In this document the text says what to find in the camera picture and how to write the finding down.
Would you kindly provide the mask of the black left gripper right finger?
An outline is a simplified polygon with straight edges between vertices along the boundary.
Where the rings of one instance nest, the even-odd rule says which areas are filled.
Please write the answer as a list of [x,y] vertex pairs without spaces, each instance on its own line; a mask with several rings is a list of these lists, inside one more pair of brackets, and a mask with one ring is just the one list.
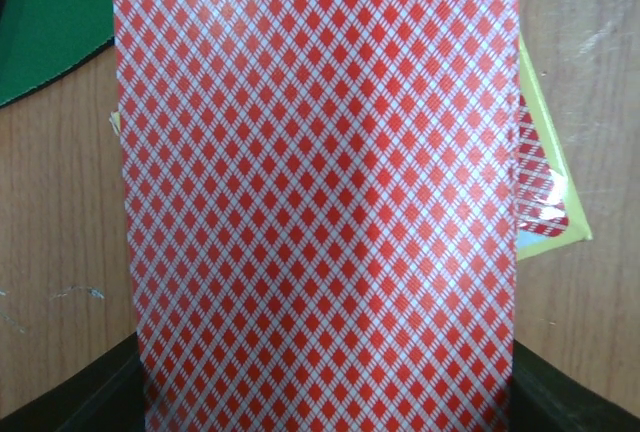
[[514,344],[511,431],[637,431],[639,418]]

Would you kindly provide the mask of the red playing card deck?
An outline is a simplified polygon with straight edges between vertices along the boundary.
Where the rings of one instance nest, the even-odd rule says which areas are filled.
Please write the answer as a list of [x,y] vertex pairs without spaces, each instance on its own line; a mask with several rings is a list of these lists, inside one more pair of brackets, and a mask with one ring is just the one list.
[[150,431],[504,431],[518,0],[113,0]]

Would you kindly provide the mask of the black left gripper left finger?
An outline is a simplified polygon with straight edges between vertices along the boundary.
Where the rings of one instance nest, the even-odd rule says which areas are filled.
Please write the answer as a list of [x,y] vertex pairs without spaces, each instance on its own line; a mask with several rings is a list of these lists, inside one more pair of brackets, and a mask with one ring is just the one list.
[[130,335],[70,379],[1,419],[3,431],[143,431],[144,374]]

